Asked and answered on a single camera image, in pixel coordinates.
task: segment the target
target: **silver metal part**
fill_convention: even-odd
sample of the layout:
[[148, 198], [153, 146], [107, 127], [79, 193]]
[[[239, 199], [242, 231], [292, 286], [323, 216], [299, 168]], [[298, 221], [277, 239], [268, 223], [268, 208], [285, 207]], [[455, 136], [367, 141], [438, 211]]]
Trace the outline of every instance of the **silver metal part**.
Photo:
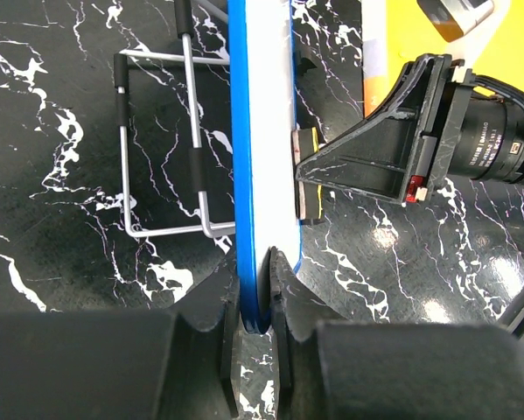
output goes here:
[[[192, 145], [194, 148], [201, 148], [201, 129], [199, 127], [198, 98], [195, 87], [195, 73], [193, 63], [216, 64], [227, 66], [226, 59], [204, 59], [192, 56], [192, 39], [189, 34], [182, 36], [184, 55], [161, 54], [157, 52], [142, 52], [133, 50], [123, 50], [122, 54], [144, 59], [157, 59], [184, 62], [185, 80], [188, 90], [188, 107], [190, 114], [190, 124], [192, 127]], [[118, 88], [119, 94], [124, 94], [123, 87]], [[209, 204], [207, 192], [198, 192], [199, 217], [201, 224], [184, 227], [168, 227], [154, 230], [135, 230], [131, 222], [131, 194], [129, 190], [129, 156], [128, 156], [128, 128], [120, 127], [120, 148], [122, 154], [122, 195], [123, 195], [123, 222], [126, 233], [134, 238], [144, 238], [149, 236], [178, 235], [191, 232], [201, 232], [208, 238], [216, 238], [234, 234], [234, 222], [212, 223], [210, 221]]]
[[493, 0], [417, 0], [442, 37], [452, 42], [470, 33], [489, 17]]

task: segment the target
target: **black plastic bracket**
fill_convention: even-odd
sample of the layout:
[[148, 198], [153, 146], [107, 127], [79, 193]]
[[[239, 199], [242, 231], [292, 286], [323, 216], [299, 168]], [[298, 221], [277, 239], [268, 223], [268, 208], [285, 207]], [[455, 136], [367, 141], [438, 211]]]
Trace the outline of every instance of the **black plastic bracket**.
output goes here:
[[0, 420], [237, 417], [235, 268], [164, 311], [0, 315]]

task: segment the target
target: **metal rod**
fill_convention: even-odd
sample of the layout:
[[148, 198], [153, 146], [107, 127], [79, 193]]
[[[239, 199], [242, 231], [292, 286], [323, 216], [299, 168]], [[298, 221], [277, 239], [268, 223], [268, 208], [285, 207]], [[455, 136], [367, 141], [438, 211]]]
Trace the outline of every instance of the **metal rod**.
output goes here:
[[[189, 34], [182, 35], [182, 46], [184, 47], [184, 69], [185, 69], [185, 83], [188, 90], [188, 108], [190, 111], [190, 124], [192, 127], [192, 144], [194, 148], [201, 148], [201, 131], [199, 128], [199, 110], [198, 110], [198, 96], [195, 88], [195, 72], [193, 71], [192, 61], [192, 38]], [[233, 235], [234, 227], [232, 228], [215, 228], [211, 226], [209, 205], [207, 202], [207, 193], [205, 191], [198, 192], [199, 200], [199, 217], [201, 218], [201, 225], [203, 233], [208, 238], [214, 238], [225, 235]]]
[[226, 14], [223, 10], [219, 9], [217, 6], [215, 6], [213, 3], [209, 2], [208, 0], [194, 0], [195, 3], [199, 4], [200, 6], [203, 6], [206, 8], [208, 12], [213, 14], [215, 17], [222, 20], [224, 23], [228, 25], [228, 14]]
[[[166, 229], [154, 230], [134, 230], [131, 222], [131, 194], [129, 191], [129, 157], [128, 157], [128, 128], [120, 127], [120, 145], [122, 152], [122, 196], [123, 196], [123, 224], [125, 225], [126, 233], [133, 238], [146, 238], [150, 236], [164, 236], [164, 235], [179, 235], [189, 234], [191, 232], [201, 232], [206, 228], [214, 231], [217, 236], [231, 235], [234, 232], [234, 222], [228, 221], [225, 223], [213, 223], [208, 227], [203, 226], [203, 219], [201, 225], [183, 226], [183, 227], [169, 227]], [[224, 229], [232, 233], [221, 233]]]
[[[154, 59], [164, 61], [176, 61], [183, 63], [185, 61], [183, 55], [178, 54], [165, 54], [162, 52], [150, 52], [150, 51], [138, 51], [138, 50], [121, 50], [120, 54], [127, 55], [129, 57], [136, 57], [140, 59]], [[229, 59], [212, 59], [207, 57], [193, 57], [192, 61], [196, 64], [212, 64], [215, 66], [230, 66]]]

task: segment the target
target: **camera lens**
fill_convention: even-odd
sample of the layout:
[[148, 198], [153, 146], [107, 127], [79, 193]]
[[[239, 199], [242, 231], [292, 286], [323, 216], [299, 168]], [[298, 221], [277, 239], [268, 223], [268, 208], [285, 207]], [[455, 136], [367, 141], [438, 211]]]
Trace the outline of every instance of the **camera lens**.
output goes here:
[[524, 111], [508, 101], [472, 99], [448, 173], [524, 185]]

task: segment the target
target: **yellow tape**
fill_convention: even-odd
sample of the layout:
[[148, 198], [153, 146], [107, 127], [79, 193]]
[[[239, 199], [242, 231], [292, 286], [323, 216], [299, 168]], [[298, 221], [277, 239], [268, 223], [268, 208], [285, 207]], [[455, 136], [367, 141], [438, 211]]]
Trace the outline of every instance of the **yellow tape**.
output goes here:
[[[314, 150], [314, 153], [319, 150], [318, 131], [316, 130], [316, 127], [312, 127], [312, 149]], [[322, 186], [318, 185], [318, 218], [322, 219], [323, 214], [324, 208], [322, 208]]]

